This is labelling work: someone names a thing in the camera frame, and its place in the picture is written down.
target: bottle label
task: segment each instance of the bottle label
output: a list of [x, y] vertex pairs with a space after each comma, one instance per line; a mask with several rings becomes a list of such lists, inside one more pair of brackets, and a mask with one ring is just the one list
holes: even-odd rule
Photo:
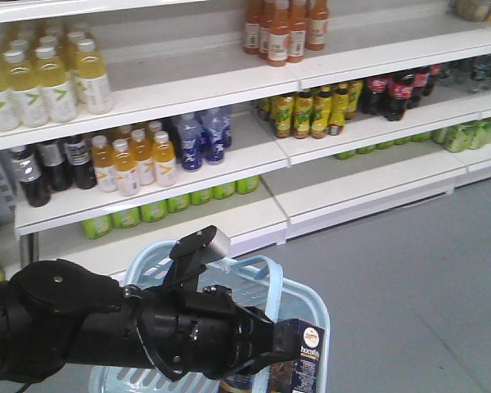
[[20, 125], [11, 102], [11, 93], [6, 90], [0, 93], [0, 131], [9, 131]]
[[116, 179], [118, 190], [124, 197], [130, 197], [138, 194], [140, 191], [140, 183], [138, 182], [137, 168], [130, 170], [117, 170]]
[[16, 111], [26, 127], [38, 127], [47, 123], [49, 118], [38, 86], [29, 90], [13, 90], [12, 93]]
[[289, 57], [304, 55], [305, 30], [291, 31], [289, 34]]
[[95, 176], [97, 177], [98, 188], [103, 192], [116, 191], [118, 185], [116, 183], [116, 171], [114, 166], [106, 166], [103, 168], [94, 167]]
[[38, 163], [34, 159], [33, 154], [21, 160], [11, 160], [11, 163], [13, 164], [15, 176], [19, 182], [33, 182], [34, 180], [42, 176], [42, 171], [40, 170]]
[[111, 110], [113, 97], [107, 75], [95, 79], [80, 78], [80, 83], [83, 85], [88, 111], [100, 115]]
[[287, 60], [289, 34], [271, 34], [269, 36], [269, 60]]
[[311, 20], [309, 24], [309, 43], [318, 45], [326, 43], [327, 19]]
[[156, 182], [159, 186], [169, 187], [177, 182], [176, 160], [155, 162]]
[[42, 93], [52, 121], [64, 123], [76, 117], [76, 100], [73, 85], [69, 80], [58, 86], [42, 88]]
[[246, 23], [244, 33], [244, 46], [249, 49], [258, 49], [259, 47], [259, 29], [258, 23]]

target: white bottle cap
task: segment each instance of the white bottle cap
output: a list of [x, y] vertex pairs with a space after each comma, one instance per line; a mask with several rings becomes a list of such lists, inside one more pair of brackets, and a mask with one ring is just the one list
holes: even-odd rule
[[169, 135], [165, 131], [157, 131], [155, 134], [155, 142], [165, 143], [169, 140]]
[[81, 52], [92, 52], [97, 48], [97, 45], [92, 39], [83, 39], [78, 41], [77, 45], [79, 47], [79, 51]]
[[21, 63], [25, 60], [25, 54], [22, 51], [7, 51], [3, 57], [9, 64]]

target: white shelf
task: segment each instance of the white shelf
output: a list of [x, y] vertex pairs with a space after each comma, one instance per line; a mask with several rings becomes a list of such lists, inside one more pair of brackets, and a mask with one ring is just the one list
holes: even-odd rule
[[212, 200], [202, 206], [169, 215], [157, 223], [114, 229], [97, 240], [88, 240], [80, 224], [40, 233], [40, 258], [64, 258], [99, 274], [126, 269], [145, 247], [162, 240], [176, 240], [208, 225], [216, 225], [232, 239], [229, 256], [284, 241], [286, 216], [266, 188], [248, 195]]
[[264, 175], [289, 217], [287, 238], [451, 192], [464, 164], [432, 142], [349, 160], [325, 157]]
[[233, 144], [221, 165], [204, 163], [192, 173], [178, 169], [179, 180], [172, 187], [151, 184], [131, 197], [117, 192], [105, 193], [97, 187], [90, 190], [73, 187], [53, 193], [49, 203], [39, 208], [19, 198], [16, 232], [18, 235], [34, 233], [286, 167], [286, 155], [259, 127], [253, 114], [233, 116], [232, 130]]
[[0, 23], [202, 1], [205, 0], [138, 0], [137, 2], [125, 0], [20, 0], [0, 2]]

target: shopping basket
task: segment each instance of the shopping basket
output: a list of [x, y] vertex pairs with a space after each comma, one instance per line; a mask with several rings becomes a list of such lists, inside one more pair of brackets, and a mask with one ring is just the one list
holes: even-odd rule
[[[141, 251], [125, 275], [124, 285], [141, 288], [160, 285], [172, 260], [169, 253], [175, 241], [158, 242]], [[261, 255], [246, 260], [223, 260], [208, 265], [200, 276], [199, 290], [212, 284], [232, 289], [233, 300], [253, 305], [274, 320], [301, 318], [324, 328], [317, 393], [325, 393], [329, 352], [330, 321], [326, 306], [311, 288], [283, 277], [282, 267]], [[265, 393], [268, 368], [255, 375], [253, 393]], [[154, 369], [94, 367], [89, 393], [214, 393], [218, 381], [200, 373], [189, 373], [171, 382]]]

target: cola bottle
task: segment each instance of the cola bottle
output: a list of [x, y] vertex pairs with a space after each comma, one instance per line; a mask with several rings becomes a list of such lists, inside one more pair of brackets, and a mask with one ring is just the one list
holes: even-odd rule
[[389, 121], [398, 121], [403, 118], [406, 106], [411, 99], [415, 73], [412, 70], [395, 72], [390, 79], [389, 102], [384, 110], [384, 116]]
[[367, 78], [360, 96], [360, 111], [377, 115], [382, 109], [382, 100], [387, 87], [388, 75], [377, 75]]

